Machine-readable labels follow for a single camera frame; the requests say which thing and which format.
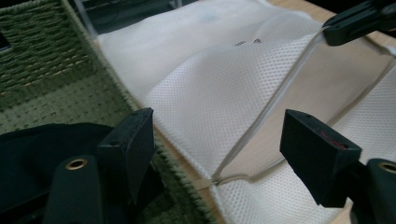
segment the white mesh fabric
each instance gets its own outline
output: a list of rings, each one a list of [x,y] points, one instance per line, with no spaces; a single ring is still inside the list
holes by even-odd
[[[363,149],[361,162],[396,161],[396,67],[334,129]]]
[[[132,96],[155,110],[162,133],[209,178],[300,55],[309,40],[303,36],[319,26],[261,1],[202,1],[99,42]],[[184,85],[194,78],[203,82]]]
[[[316,45],[260,129],[221,175],[256,175],[282,160],[279,144],[286,109],[304,111],[326,123],[374,85],[391,59],[363,40],[341,47]]]
[[[311,38],[194,55],[148,95],[157,127],[203,176],[213,175]]]
[[[317,206],[303,182],[281,162],[257,182],[235,180],[211,188],[227,223],[329,223],[340,209]]]
[[[396,161],[396,67],[335,125],[363,148],[361,161]],[[281,162],[259,181],[233,181],[211,188],[228,223],[330,223],[341,211],[317,206],[303,182]]]
[[[257,32],[278,38],[282,32],[277,27],[290,29],[286,37],[292,39],[306,34],[312,27],[288,25],[288,18],[296,15],[308,18],[260,0],[198,1],[99,35],[98,41],[122,83],[143,103],[155,85],[203,49],[249,41],[262,35]]]

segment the green woven basket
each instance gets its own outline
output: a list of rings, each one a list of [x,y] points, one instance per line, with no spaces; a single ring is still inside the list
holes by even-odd
[[[0,133],[48,123],[114,126],[137,109],[67,0],[0,8]],[[153,158],[166,191],[140,223],[215,223],[191,182],[157,138]]]

